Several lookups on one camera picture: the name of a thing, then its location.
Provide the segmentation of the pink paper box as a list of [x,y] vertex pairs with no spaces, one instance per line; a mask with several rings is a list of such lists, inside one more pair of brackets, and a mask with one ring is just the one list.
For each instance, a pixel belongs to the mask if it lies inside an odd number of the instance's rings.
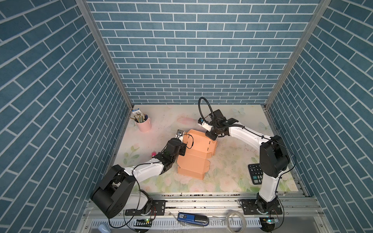
[[187,149],[185,155],[178,156],[178,173],[202,180],[209,171],[210,158],[215,154],[217,142],[203,132],[189,130],[183,136],[183,143]]

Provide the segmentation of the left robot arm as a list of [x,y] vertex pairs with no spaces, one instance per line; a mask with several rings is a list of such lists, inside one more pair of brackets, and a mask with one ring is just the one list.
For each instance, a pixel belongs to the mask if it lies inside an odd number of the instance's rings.
[[112,166],[98,182],[90,199],[107,218],[115,217],[122,210],[135,215],[148,214],[153,208],[153,198],[141,188],[133,192],[134,186],[171,169],[180,152],[186,151],[186,146],[180,139],[172,138],[161,152],[146,163],[126,168]]

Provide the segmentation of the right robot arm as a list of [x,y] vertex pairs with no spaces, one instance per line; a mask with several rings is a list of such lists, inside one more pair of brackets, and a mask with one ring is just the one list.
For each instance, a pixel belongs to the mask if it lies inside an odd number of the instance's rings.
[[258,212],[270,212],[277,202],[277,188],[280,177],[286,173],[290,156],[280,136],[266,136],[242,125],[234,118],[226,119],[220,110],[209,114],[211,121],[199,118],[198,124],[206,129],[206,136],[215,141],[219,136],[237,138],[258,149],[259,165],[263,172],[261,188],[256,196]]

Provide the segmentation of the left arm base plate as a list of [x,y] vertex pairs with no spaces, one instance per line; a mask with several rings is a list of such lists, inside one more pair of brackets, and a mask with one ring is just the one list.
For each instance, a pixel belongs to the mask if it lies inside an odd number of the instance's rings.
[[165,200],[151,200],[147,201],[142,209],[128,209],[125,210],[126,216],[163,216],[165,213]]

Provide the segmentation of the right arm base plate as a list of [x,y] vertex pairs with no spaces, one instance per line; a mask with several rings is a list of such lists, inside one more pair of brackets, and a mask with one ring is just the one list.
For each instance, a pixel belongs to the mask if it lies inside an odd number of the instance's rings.
[[283,214],[283,208],[278,198],[269,203],[263,200],[241,199],[239,200],[239,205],[245,215]]

